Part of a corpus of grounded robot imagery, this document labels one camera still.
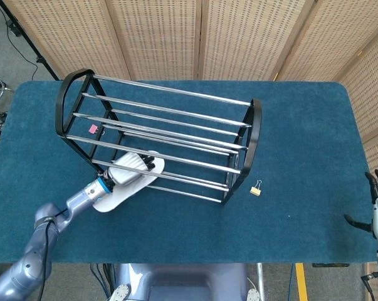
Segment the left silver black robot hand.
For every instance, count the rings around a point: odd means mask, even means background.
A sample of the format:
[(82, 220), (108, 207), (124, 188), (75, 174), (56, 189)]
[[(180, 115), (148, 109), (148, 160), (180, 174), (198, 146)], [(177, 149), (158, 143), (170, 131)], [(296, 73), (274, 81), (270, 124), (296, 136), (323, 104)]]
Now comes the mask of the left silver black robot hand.
[[(154, 159), (154, 156), (128, 152), (118, 160), (112, 162), (112, 164), (140, 171), (151, 171), (155, 167)], [(126, 186), (143, 176), (143, 174), (118, 167), (109, 167), (107, 176), (112, 179), (116, 185)]]

